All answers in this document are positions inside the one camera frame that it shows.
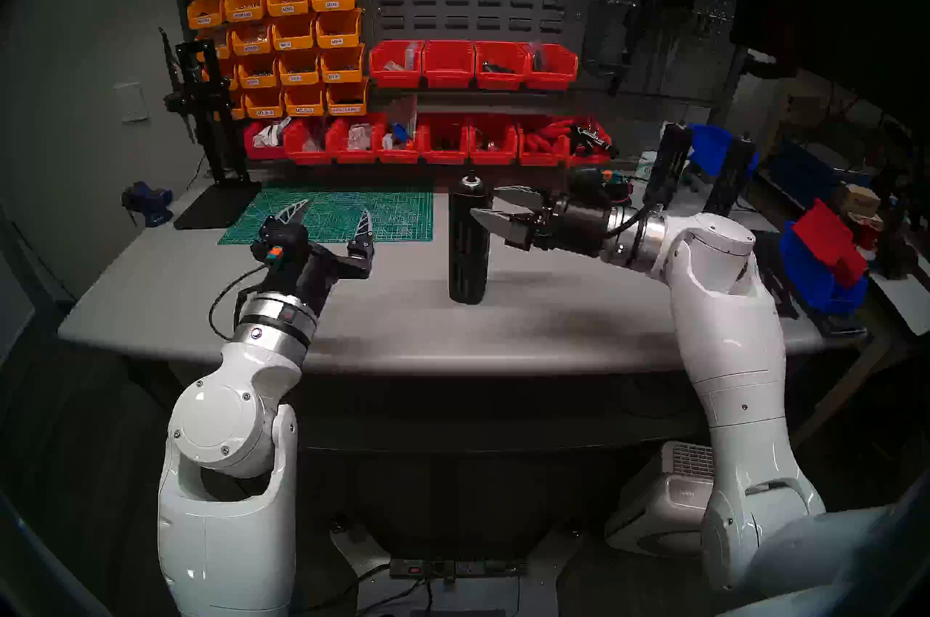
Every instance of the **blue bin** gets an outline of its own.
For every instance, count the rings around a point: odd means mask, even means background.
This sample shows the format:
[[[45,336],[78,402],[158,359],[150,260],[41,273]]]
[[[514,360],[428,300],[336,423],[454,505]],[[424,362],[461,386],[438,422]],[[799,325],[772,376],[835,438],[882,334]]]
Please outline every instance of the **blue bin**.
[[[794,222],[785,224],[779,241],[785,273],[811,308],[822,314],[849,314],[862,305],[868,284],[865,275],[850,289],[836,279],[794,233]]]
[[[688,124],[688,129],[694,133],[694,140],[691,142],[694,152],[691,154],[691,160],[710,176],[717,176],[724,165],[733,134],[726,129],[706,124]],[[758,164],[759,152],[756,152],[747,173],[752,174]]]

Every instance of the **white speaker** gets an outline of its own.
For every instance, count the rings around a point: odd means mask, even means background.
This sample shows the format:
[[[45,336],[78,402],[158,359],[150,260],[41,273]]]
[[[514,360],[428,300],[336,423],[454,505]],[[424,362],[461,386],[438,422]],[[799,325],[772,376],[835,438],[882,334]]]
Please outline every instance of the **white speaker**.
[[[620,491],[603,528],[616,549],[656,557],[700,554],[700,523],[713,489],[713,449],[666,442]]]

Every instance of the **gray wall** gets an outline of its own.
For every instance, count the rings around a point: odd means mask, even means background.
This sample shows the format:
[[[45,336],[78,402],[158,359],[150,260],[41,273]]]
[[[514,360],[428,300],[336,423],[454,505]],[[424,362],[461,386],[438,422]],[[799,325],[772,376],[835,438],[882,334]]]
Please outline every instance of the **gray wall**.
[[[142,180],[177,193],[202,154],[162,104],[170,84],[158,26],[181,40],[175,0],[0,7],[0,198],[78,296],[138,233],[123,188]],[[129,81],[142,85],[148,121],[121,122],[113,85]]]

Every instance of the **black stand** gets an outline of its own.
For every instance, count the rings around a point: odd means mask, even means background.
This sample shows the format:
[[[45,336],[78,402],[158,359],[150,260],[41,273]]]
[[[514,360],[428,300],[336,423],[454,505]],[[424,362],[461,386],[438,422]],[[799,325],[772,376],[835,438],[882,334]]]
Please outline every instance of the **black stand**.
[[[193,117],[197,142],[204,147],[204,155],[213,173],[213,185],[176,220],[176,229],[225,229],[232,226],[239,215],[261,190],[260,182],[253,182],[246,169],[246,149],[235,132],[230,113],[229,81],[219,72],[217,51],[212,39],[185,42],[175,47],[177,63],[171,53],[168,38],[162,31],[165,59],[173,92],[165,97],[167,110],[182,117]],[[197,54],[204,55],[208,81],[200,79],[201,64]],[[178,79],[176,66],[181,71],[183,84]],[[226,176],[217,149],[210,115],[219,115],[223,136],[226,138],[226,156],[236,172],[235,178]]]

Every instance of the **red storage bin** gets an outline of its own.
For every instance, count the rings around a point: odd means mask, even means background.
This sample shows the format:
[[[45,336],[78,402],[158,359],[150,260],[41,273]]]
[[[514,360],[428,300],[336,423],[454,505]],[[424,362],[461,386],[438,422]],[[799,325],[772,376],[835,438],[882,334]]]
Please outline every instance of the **red storage bin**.
[[[394,149],[385,149],[381,146],[384,140],[384,134],[390,129],[387,120],[375,125],[375,130],[371,132],[371,141],[375,147],[375,156],[382,164],[414,164],[420,158],[420,150],[417,149],[417,134],[411,134],[407,138],[407,147]]]
[[[598,124],[596,121],[594,121],[594,119],[587,118],[587,117],[575,117],[575,123],[586,125],[589,128],[597,127],[598,135],[608,144],[613,143],[613,140],[610,138],[610,134],[605,132],[603,130],[603,127],[600,124]],[[574,154],[571,153],[570,140],[566,139],[566,141],[569,142],[566,145],[568,152],[569,152],[568,154],[568,166],[569,167],[578,167],[578,166],[581,166],[582,164],[606,164],[606,162],[610,161],[609,154],[595,154],[592,157],[576,157]]]
[[[430,89],[468,89],[474,76],[474,47],[470,41],[427,41],[423,75]]]
[[[523,80],[528,89],[546,89],[549,92],[564,92],[578,78],[578,56],[559,44],[542,44],[545,71],[533,71],[533,52],[526,47],[529,61]]]
[[[469,156],[475,164],[513,164],[517,157],[517,127],[509,114],[469,117]],[[487,147],[493,142],[498,148]]]
[[[527,116],[515,117],[519,143],[520,163],[530,167],[555,167],[568,159],[568,137],[559,136],[551,152],[533,151],[529,145],[528,135],[543,130],[551,125],[571,126],[571,117]]]
[[[273,121],[253,121],[251,124],[244,128],[244,146],[246,147],[246,155],[248,155],[250,159],[287,158],[283,144],[280,146],[255,146],[255,135],[272,124],[274,124]]]
[[[333,119],[327,131],[327,152],[335,157],[339,164],[374,164],[375,163],[375,127],[384,124],[383,114],[368,114],[363,117],[338,117]],[[355,124],[370,124],[371,147],[362,149],[347,149],[349,140],[349,127]]]
[[[391,71],[384,68],[387,62],[405,66],[407,46],[416,44],[413,56],[413,69],[410,71]],[[422,41],[382,41],[368,52],[368,75],[377,81],[379,87],[393,89],[415,89],[420,85]]]
[[[488,62],[513,71],[512,74],[484,71]],[[478,89],[506,89],[515,92],[529,70],[529,54],[523,44],[514,41],[475,41],[474,75]]]
[[[420,114],[417,148],[430,164],[464,164],[469,124],[464,114]]]
[[[302,128],[284,131],[284,153],[295,164],[329,164],[333,157],[327,152],[327,136],[324,127],[327,121],[323,117],[295,117],[291,124],[299,122]],[[318,132],[322,151],[304,151],[303,146],[310,134]]]

